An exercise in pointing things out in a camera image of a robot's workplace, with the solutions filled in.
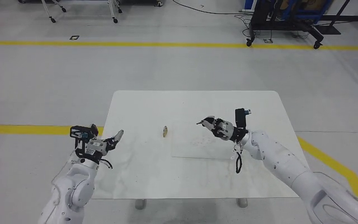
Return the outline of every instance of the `table top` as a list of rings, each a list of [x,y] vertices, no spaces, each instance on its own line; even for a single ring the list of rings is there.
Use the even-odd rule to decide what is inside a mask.
[[[263,166],[262,161],[253,160],[246,151],[243,152],[242,171],[236,174],[235,160],[225,159],[227,155],[233,155],[227,154],[232,150],[233,143],[227,145],[228,142],[218,139],[223,144],[223,153],[217,153],[212,158],[201,158],[202,153],[187,155],[189,152],[181,149],[185,146],[193,147],[193,144],[188,141],[185,145],[182,140],[179,144],[176,139],[183,133],[179,130],[188,129],[189,133],[198,133],[197,136],[210,134],[208,130],[203,132],[205,128],[195,123],[215,115],[234,124],[234,111],[237,108],[251,109],[252,114],[247,116],[248,129],[265,130],[271,138],[279,141],[307,165],[277,92],[116,91],[103,138],[111,137],[121,129],[124,135],[116,149],[105,157],[113,164],[113,169],[101,165],[93,197],[297,197]],[[163,138],[165,125],[168,134]]]

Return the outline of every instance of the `yellow floor line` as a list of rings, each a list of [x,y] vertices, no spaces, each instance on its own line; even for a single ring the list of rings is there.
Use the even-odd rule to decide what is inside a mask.
[[[12,46],[106,46],[106,47],[162,47],[162,48],[246,48],[236,43],[175,43],[175,42],[100,42],[100,41],[0,41],[0,45]],[[311,45],[252,44],[254,49],[313,50]],[[320,50],[358,50],[358,46],[321,46]]]
[[[69,135],[71,126],[42,126],[42,125],[0,125],[0,134],[52,134],[58,136]],[[102,135],[103,127],[98,127]]]
[[[297,136],[297,139],[301,145],[301,148],[304,151],[308,152],[318,160],[321,160],[324,164],[344,176],[347,179],[349,185],[351,186],[353,193],[358,196],[358,177],[352,170],[339,163],[338,161],[334,160],[331,156],[325,154],[324,152],[314,147],[310,143],[306,142],[302,138]]]
[[[70,126],[39,126],[39,125],[0,125],[0,134],[50,134],[50,135],[69,135]],[[98,127],[99,135],[103,133],[103,127]],[[357,175],[345,167],[343,164],[334,160],[318,148],[314,147],[307,141],[298,137],[301,148],[311,154],[313,157],[322,161],[324,164],[334,169],[336,172],[344,176],[349,182],[352,191],[358,195],[358,177]]]

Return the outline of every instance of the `table leg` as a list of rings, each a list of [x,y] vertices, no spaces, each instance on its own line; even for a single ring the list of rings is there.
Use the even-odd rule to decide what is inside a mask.
[[[236,199],[236,204],[240,207],[240,208],[246,208],[248,206],[247,204],[247,198],[237,198]]]
[[[146,199],[137,199],[137,200],[135,200],[135,208],[138,209],[138,210],[144,209],[146,205],[147,205],[147,200]]]

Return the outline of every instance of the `cart wheel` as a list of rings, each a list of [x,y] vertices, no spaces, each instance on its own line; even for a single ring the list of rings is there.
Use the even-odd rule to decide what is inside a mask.
[[[316,42],[314,43],[314,45],[313,45],[313,48],[314,48],[314,49],[318,49],[320,46],[321,46],[321,43],[318,42],[318,41],[316,41]]]

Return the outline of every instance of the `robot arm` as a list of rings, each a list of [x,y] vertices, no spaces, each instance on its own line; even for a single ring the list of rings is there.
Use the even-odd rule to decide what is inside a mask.
[[[249,152],[253,159],[262,160],[264,166],[275,177],[301,198],[313,224],[357,224],[357,199],[344,188],[333,188],[320,181],[289,149],[269,138],[265,132],[246,130],[246,122],[243,120],[249,113],[244,109],[236,110],[237,127],[228,121],[215,119],[213,116],[205,118],[198,124],[207,127],[214,136],[224,141],[231,140],[239,144],[242,149]]]
[[[100,161],[108,151],[114,150],[120,141],[123,130],[108,139],[97,139],[97,127],[73,126],[70,136],[76,139],[75,152],[79,157],[65,176],[53,183],[52,196],[41,213],[38,223],[82,223],[84,206],[92,198],[94,180]]]

